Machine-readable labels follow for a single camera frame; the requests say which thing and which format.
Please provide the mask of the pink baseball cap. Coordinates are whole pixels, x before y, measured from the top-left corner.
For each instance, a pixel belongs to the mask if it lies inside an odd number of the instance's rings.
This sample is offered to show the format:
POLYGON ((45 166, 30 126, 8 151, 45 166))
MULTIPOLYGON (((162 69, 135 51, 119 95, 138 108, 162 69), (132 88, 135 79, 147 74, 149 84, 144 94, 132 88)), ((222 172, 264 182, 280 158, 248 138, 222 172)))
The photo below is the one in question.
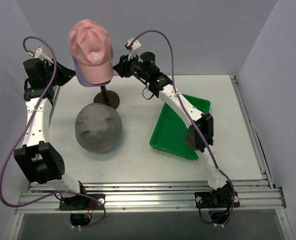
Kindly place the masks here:
POLYGON ((90 19, 76 23, 69 32, 69 50, 82 86, 100 87, 111 81, 112 41, 101 25, 90 19))

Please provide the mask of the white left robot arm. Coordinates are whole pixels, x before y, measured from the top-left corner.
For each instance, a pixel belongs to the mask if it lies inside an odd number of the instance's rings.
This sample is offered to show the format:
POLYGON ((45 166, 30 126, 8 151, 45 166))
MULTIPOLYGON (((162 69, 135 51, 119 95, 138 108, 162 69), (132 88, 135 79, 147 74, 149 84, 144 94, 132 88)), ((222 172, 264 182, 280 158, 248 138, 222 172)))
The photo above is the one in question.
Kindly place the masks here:
POLYGON ((23 66, 28 75, 24 85, 28 129, 14 158, 29 182, 49 184, 60 192, 63 203, 82 210, 89 202, 84 187, 65 173, 62 156, 49 142, 53 88, 65 85, 76 73, 46 58, 29 59, 23 66))

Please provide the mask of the purple baseball cap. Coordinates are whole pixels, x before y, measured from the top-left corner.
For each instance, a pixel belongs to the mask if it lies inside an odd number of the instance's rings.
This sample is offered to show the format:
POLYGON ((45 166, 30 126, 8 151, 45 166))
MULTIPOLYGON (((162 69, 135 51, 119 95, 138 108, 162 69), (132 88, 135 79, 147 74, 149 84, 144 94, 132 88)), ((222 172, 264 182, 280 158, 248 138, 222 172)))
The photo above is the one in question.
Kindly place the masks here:
POLYGON ((109 42, 71 43, 69 50, 81 85, 103 86, 111 81, 113 51, 109 42))

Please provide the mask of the grey bucket hat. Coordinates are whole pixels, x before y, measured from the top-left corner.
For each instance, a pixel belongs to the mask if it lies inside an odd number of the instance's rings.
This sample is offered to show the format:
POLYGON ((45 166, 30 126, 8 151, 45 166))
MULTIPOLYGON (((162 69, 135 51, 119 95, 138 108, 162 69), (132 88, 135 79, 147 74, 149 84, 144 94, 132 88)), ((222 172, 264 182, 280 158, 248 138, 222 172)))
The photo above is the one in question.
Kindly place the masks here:
POLYGON ((118 112, 107 105, 91 103, 83 107, 75 121, 75 137, 85 150, 103 154, 120 141, 123 131, 118 112))

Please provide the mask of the teal bucket hat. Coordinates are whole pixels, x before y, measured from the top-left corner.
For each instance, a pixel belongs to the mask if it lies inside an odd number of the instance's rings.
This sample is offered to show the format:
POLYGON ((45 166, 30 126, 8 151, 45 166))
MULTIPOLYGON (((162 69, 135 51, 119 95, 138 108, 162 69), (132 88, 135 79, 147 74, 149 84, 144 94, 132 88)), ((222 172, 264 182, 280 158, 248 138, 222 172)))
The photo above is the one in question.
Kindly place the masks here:
POLYGON ((118 138, 118 140, 116 141, 116 143, 113 145, 111 149, 112 150, 116 149, 121 144, 122 139, 123 139, 123 134, 120 134, 120 137, 118 138))

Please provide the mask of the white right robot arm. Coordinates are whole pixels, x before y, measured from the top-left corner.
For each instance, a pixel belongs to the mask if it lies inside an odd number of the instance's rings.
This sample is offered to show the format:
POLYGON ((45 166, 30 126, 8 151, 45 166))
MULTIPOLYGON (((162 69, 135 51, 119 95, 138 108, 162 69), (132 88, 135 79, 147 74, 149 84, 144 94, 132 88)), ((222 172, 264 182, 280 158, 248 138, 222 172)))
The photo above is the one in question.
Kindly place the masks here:
POLYGON ((161 72, 155 63, 155 54, 144 52, 140 56, 122 55, 113 69, 122 78, 135 77, 142 82, 155 97, 166 103, 184 122, 187 133, 186 145, 205 159, 211 203, 222 206, 228 195, 234 197, 234 186, 229 177, 219 168, 215 154, 211 150, 214 136, 213 116, 193 106, 176 88, 173 77, 161 72))

